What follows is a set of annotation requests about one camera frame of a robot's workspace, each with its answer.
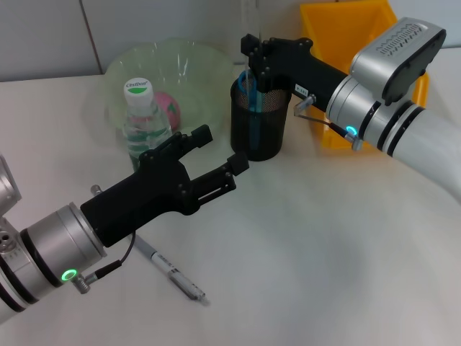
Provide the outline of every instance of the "green led ring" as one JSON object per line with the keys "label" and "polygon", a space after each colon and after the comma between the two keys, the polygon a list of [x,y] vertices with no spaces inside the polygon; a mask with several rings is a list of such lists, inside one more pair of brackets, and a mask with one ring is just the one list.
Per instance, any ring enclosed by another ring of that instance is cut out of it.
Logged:
{"label": "green led ring", "polygon": [[61,280],[62,281],[68,281],[71,278],[73,278],[75,275],[77,275],[77,271],[75,269],[69,269],[66,270],[62,275],[61,275]]}

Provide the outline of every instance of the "blue led light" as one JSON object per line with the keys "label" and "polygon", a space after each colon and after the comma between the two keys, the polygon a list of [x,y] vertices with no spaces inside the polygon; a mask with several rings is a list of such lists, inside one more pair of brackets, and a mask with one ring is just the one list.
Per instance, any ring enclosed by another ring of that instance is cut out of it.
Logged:
{"label": "blue led light", "polygon": [[347,132],[352,133],[354,136],[357,136],[357,130],[353,126],[346,126]]}

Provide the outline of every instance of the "plastic water bottle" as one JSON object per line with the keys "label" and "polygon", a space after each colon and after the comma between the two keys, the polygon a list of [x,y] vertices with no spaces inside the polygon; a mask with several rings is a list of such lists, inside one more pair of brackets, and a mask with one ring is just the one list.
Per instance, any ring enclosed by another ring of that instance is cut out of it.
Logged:
{"label": "plastic water bottle", "polygon": [[147,79],[130,79],[125,83],[123,91],[127,100],[123,132],[133,167],[137,169],[139,156],[168,139],[171,136],[171,126],[168,116],[155,102],[152,84]]}

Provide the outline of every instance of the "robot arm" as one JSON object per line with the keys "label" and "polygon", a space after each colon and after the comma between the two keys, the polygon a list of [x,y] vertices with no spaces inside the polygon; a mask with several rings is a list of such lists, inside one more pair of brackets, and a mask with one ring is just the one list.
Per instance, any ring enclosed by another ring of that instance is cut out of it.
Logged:
{"label": "robot arm", "polygon": [[[116,261],[86,278],[82,271],[100,261],[110,247],[168,211],[191,215],[200,206],[236,188],[233,175],[248,169],[244,154],[191,180],[178,160],[212,141],[203,125],[192,136],[176,133],[143,153],[140,168],[128,178],[85,202],[66,205],[17,232],[0,218],[0,324],[71,281],[81,293],[121,265]],[[21,195],[0,156],[0,215]]]}
{"label": "robot arm", "polygon": [[338,134],[370,143],[461,203],[461,129],[406,97],[445,37],[436,25],[403,18],[358,52],[349,76],[312,57],[307,38],[260,43],[247,35],[241,51],[260,92],[284,89],[310,97]]}

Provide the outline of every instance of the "bottle cap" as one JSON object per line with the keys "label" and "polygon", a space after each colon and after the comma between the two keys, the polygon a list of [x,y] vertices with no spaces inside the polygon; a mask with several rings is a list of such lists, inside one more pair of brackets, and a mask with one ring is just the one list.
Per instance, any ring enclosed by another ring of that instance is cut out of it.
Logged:
{"label": "bottle cap", "polygon": [[132,107],[148,107],[153,100],[152,84],[145,78],[133,78],[125,83],[123,93]]}

